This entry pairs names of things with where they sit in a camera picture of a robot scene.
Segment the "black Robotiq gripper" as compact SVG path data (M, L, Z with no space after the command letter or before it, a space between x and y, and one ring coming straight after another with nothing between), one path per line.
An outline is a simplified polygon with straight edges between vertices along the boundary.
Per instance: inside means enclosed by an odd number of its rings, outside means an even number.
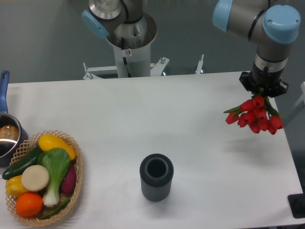
M254 66L250 72L242 72L239 81L246 91L262 97L277 97L287 92L289 84L281 79L283 70L271 72L271 68L262 70Z

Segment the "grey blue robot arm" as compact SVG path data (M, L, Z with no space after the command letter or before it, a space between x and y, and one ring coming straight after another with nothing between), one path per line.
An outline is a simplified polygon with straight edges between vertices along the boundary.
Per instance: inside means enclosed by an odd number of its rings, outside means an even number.
M141 0L91 0L82 15L87 28L113 47L120 78L160 75L164 65L151 65L151 44L157 34L154 19L144 13ZM239 78L244 88L263 96L285 94L288 84L281 75L301 17L288 5L273 0L220 0L213 11L213 24L257 45L250 72Z

